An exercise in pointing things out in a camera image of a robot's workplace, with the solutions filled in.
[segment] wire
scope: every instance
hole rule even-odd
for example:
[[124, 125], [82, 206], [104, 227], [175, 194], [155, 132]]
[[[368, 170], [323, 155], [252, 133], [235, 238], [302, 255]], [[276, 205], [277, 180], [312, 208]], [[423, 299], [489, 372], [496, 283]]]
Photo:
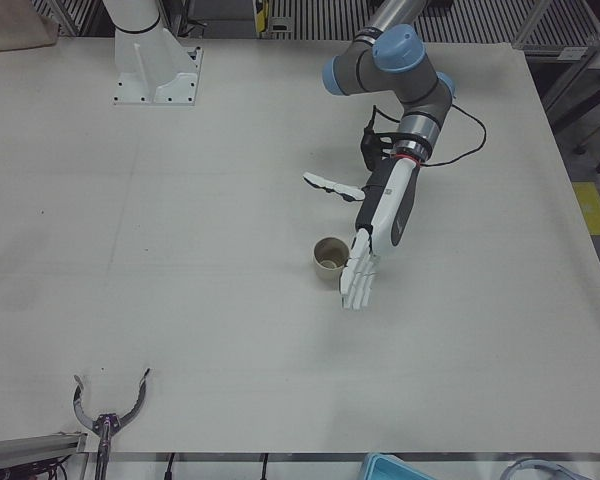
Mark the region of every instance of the wire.
[[164, 472], [164, 480], [171, 480], [173, 474], [171, 473], [171, 467], [173, 466], [173, 459], [176, 458], [175, 452], [169, 455], [169, 464], [167, 465], [167, 471]]
[[375, 119], [376, 117], [376, 113], [379, 114], [381, 117], [386, 118], [387, 120], [389, 120], [390, 122], [393, 123], [400, 123], [400, 120], [398, 120], [397, 118], [393, 118], [389, 115], [387, 115], [386, 113], [384, 113], [382, 110], [380, 110], [376, 105], [373, 106], [373, 118]]
[[451, 165], [452, 163], [456, 163], [458, 160], [461, 160], [465, 157], [468, 157], [469, 155], [473, 155], [476, 152], [479, 152], [480, 150], [482, 150], [482, 148], [485, 146], [485, 144], [487, 143], [487, 127], [485, 126], [484, 123], [482, 123], [482, 121], [477, 118], [474, 117], [473, 115], [471, 115], [470, 113], [467, 113], [465, 110], [461, 109], [460, 107], [458, 107], [457, 105], [451, 105], [452, 108], [455, 108], [456, 110], [458, 110], [460, 113], [466, 115], [467, 117], [469, 117], [471, 120], [473, 120], [474, 122], [476, 122], [478, 125], [480, 125], [480, 128], [482, 128], [482, 141], [480, 142], [480, 145], [478, 145], [476, 148], [474, 148], [473, 150], [469, 150], [468, 152], [463, 153], [462, 155], [457, 156], [456, 158], [453, 158], [451, 160], [449, 160], [448, 162], [440, 162], [440, 163], [423, 163], [422, 166], [423, 167], [442, 167], [443, 165]]
[[263, 454], [262, 458], [262, 475], [260, 476], [260, 480], [267, 480], [267, 463], [269, 462], [269, 454]]

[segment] robotic hand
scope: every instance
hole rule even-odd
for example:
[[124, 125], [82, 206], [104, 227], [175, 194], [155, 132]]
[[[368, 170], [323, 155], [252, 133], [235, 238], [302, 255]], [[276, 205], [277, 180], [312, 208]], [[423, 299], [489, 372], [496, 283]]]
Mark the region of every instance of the robotic hand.
[[434, 70], [413, 27], [401, 23], [415, 19], [426, 4], [427, 0], [386, 0], [346, 52], [332, 58], [322, 71], [324, 85], [334, 95], [392, 90], [404, 108], [398, 131], [380, 134], [373, 130], [374, 108], [360, 144], [372, 172], [364, 187], [304, 176], [310, 185], [338, 193], [346, 201], [362, 200], [350, 257], [340, 277], [342, 305], [347, 309], [368, 305], [380, 257], [400, 243], [418, 173], [431, 157], [451, 107], [452, 80]]
[[342, 306], [359, 310], [369, 304], [380, 256], [398, 245], [413, 208], [419, 162], [407, 155], [383, 160], [362, 189], [305, 173], [315, 188], [335, 192], [346, 201], [362, 200], [347, 264], [340, 277]]

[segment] blue container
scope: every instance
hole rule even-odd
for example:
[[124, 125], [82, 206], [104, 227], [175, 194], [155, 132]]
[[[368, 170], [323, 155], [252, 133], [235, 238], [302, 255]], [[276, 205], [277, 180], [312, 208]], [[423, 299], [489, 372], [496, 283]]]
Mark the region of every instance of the blue container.
[[393, 455], [370, 453], [360, 468], [358, 480], [435, 480], [411, 468]]

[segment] metal shelf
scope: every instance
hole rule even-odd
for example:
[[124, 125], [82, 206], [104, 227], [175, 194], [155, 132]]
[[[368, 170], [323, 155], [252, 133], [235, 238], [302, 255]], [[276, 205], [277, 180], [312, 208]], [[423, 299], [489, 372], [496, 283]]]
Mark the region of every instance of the metal shelf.
[[[456, 0], [449, 10], [429, 9], [414, 27], [427, 42], [514, 43], [534, 0]], [[272, 17], [290, 18], [293, 32], [275, 39], [351, 40], [373, 14], [366, 0], [274, 0]], [[529, 56], [555, 59], [564, 47], [590, 47], [598, 30], [581, 0], [554, 0], [527, 41]]]
[[36, 11], [60, 24], [60, 35], [80, 36], [88, 29], [98, 0], [31, 0]]

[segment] paper cup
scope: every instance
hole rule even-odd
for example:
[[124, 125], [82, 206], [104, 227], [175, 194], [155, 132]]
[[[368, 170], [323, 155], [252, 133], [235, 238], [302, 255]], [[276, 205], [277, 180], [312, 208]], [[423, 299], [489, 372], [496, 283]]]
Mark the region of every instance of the paper cup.
[[313, 268], [322, 280], [339, 279], [348, 259], [349, 247], [339, 238], [323, 238], [313, 247]]

